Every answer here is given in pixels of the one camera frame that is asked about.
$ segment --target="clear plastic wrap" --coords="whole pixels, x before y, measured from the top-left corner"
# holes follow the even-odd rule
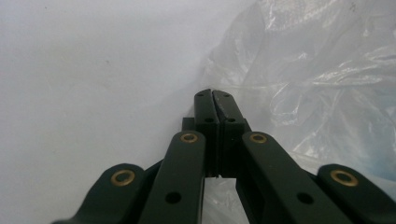
[[[207,61],[254,131],[307,171],[339,163],[396,200],[396,2],[259,1]],[[248,223],[234,180],[207,179],[204,223]]]

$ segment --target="metal grommet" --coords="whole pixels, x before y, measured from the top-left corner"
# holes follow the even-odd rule
[[[120,175],[127,175],[126,178],[123,178],[122,180],[118,180],[117,177]],[[134,172],[130,170],[120,170],[114,173],[113,176],[111,176],[111,183],[117,187],[123,187],[126,185],[129,185],[134,181]]]
[[[267,141],[267,137],[260,133],[253,133],[249,137],[250,141],[255,143],[265,143]]]
[[[198,140],[198,136],[193,133],[185,133],[181,135],[180,140],[185,143],[194,143]]]
[[[359,184],[358,179],[354,175],[343,170],[333,170],[330,172],[330,176],[336,182],[348,187],[356,187]]]

